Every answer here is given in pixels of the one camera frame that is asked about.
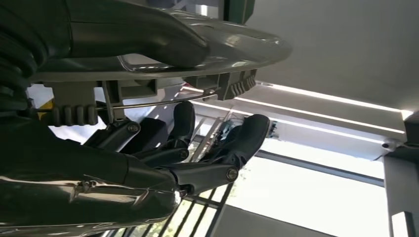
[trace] metal rod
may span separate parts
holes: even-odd
[[[334,176],[337,176],[337,177],[356,180],[356,181],[359,181],[359,182],[372,184],[372,185],[376,185],[376,186],[384,188],[384,180],[383,179],[368,176],[368,175],[364,175],[364,174],[359,174],[359,173],[355,173],[355,172],[351,172],[351,171],[348,171],[348,170],[338,169],[338,168],[334,168],[334,167],[330,167],[330,166],[326,166],[326,165],[321,165],[321,164],[317,164],[317,163],[313,163],[313,162],[309,162],[309,161],[305,161],[305,160],[301,160],[301,159],[286,157],[286,156],[283,156],[283,155],[278,155],[278,154],[274,154],[274,153],[266,152],[266,151],[258,151],[255,156],[259,157],[259,158],[278,161],[278,162],[281,162],[281,163],[284,163],[284,164],[294,165],[294,166],[301,167],[301,168],[311,169],[311,170],[322,172],[322,173],[325,173],[325,174],[331,174],[331,175],[334,175]]]
[[[217,129],[218,129],[218,127],[221,123],[222,123],[222,121],[218,118],[214,121],[214,124],[209,129],[207,135],[205,136],[205,138],[202,140],[202,142],[199,144],[199,146],[194,151],[194,154],[192,155],[190,162],[197,162],[198,161],[198,158],[199,158],[200,154],[205,152],[205,146],[207,145],[207,142],[210,141],[211,135],[215,131],[217,131]]]
[[[198,133],[199,129],[201,129],[202,124],[204,124],[205,120],[207,120],[206,117],[203,117],[200,121],[198,126],[195,128],[194,133],[192,133],[191,141],[194,140],[196,134]]]
[[[109,96],[108,83],[106,81],[102,82],[103,94],[105,95],[106,109],[108,110],[109,122],[114,121],[114,108],[112,107],[111,97]]]
[[[177,209],[179,208],[179,206],[176,207],[176,209],[173,211],[173,213],[170,215],[170,217],[168,218],[168,220],[165,222],[165,225],[163,225],[162,229],[160,230],[159,236],[158,237],[163,237],[163,235],[165,234],[165,231],[167,230],[167,228],[170,225],[171,220],[173,219],[173,216],[175,215]]]
[[[216,190],[217,190],[217,188],[215,188],[215,189],[213,189],[213,190],[211,191],[211,194],[209,195],[208,200],[211,200],[211,199],[212,199],[212,197],[214,196],[214,194],[215,194],[215,191],[216,191]],[[208,206],[209,206],[209,204],[208,204],[208,203],[206,203],[206,204],[204,205],[204,208],[202,209],[201,214],[199,215],[199,217],[198,217],[198,219],[197,219],[197,221],[196,221],[196,223],[195,223],[195,226],[194,226],[194,228],[192,229],[192,233],[189,235],[189,237],[194,237],[194,235],[195,235],[196,231],[198,230],[198,227],[199,227],[199,225],[200,225],[200,223],[201,223],[202,219],[204,218],[204,215],[205,215],[205,212],[206,212],[206,211],[207,211],[207,209],[208,209]]]
[[[186,220],[189,217],[189,214],[191,214],[192,209],[194,208],[195,203],[196,203],[195,201],[192,201],[191,205],[189,206],[189,209],[186,211],[186,214],[183,216],[182,222],[177,227],[176,233],[174,233],[173,237],[178,237],[179,236],[180,232],[182,231],[183,226],[185,225]]]
[[[214,217],[211,221],[210,226],[208,227],[208,231],[207,231],[207,234],[205,235],[205,237],[211,237],[213,235],[215,226],[216,226],[217,222],[219,221],[220,216],[221,216],[221,214],[224,210],[225,203],[227,202],[228,196],[230,195],[230,192],[233,188],[233,185],[234,185],[234,183],[230,183],[230,184],[228,184],[227,188],[225,189],[224,195],[223,195],[223,197],[221,199],[221,202],[220,202],[220,207],[215,212]]]
[[[173,103],[180,103],[183,101],[189,101],[189,100],[199,100],[204,99],[208,97],[212,97],[217,95],[215,92],[205,95],[199,95],[199,96],[193,96],[178,100],[169,100],[169,101],[159,101],[159,102],[152,102],[152,103],[144,103],[144,104],[136,104],[136,105],[120,105],[120,106],[114,106],[112,107],[114,110],[120,110],[120,109],[134,109],[134,108],[142,108],[142,107],[148,107],[148,106],[157,106],[157,105],[166,105],[166,104],[173,104]],[[96,107],[97,110],[106,110],[107,107]],[[51,109],[38,109],[38,112],[41,113],[48,113],[51,112]]]
[[[217,209],[221,204],[218,201],[208,200],[207,198],[200,196],[186,196],[183,198],[188,201],[196,201],[197,204],[205,205],[208,204],[209,207]]]
[[[134,230],[135,230],[135,227],[127,227],[122,237],[130,237],[132,232],[134,232]]]

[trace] black robotic finger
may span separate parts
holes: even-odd
[[[201,162],[229,164],[241,169],[262,146],[269,124],[269,118],[263,115],[252,115],[246,118],[235,133],[227,136],[226,140],[230,142],[224,142],[212,148],[201,159]]]
[[[195,128],[194,105],[189,101],[177,104],[174,108],[173,119],[174,127],[166,146],[188,148]]]
[[[229,164],[180,163],[162,167],[169,170],[185,195],[197,195],[234,182],[238,169]]]

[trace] metal screw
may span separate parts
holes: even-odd
[[[131,124],[128,126],[128,131],[130,132],[137,132],[138,130],[140,130],[140,126],[137,124]]]
[[[228,171],[227,171],[227,174],[226,174],[226,176],[227,176],[227,180],[228,181],[234,181],[234,180],[236,180],[237,179],[237,176],[239,175],[239,172],[238,172],[238,170],[236,170],[236,169],[229,169]]]
[[[186,158],[188,158],[188,155],[189,155],[189,152],[188,152],[188,151],[181,151],[181,152],[180,152],[180,157],[181,157],[182,159],[186,159]]]

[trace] wall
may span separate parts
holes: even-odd
[[[391,222],[392,215],[402,211],[419,213],[419,171],[417,166],[410,161],[393,157],[384,157],[383,161],[389,221]]]
[[[213,237],[331,237],[225,205]]]
[[[258,0],[247,25],[293,46],[256,79],[418,110],[417,0]]]

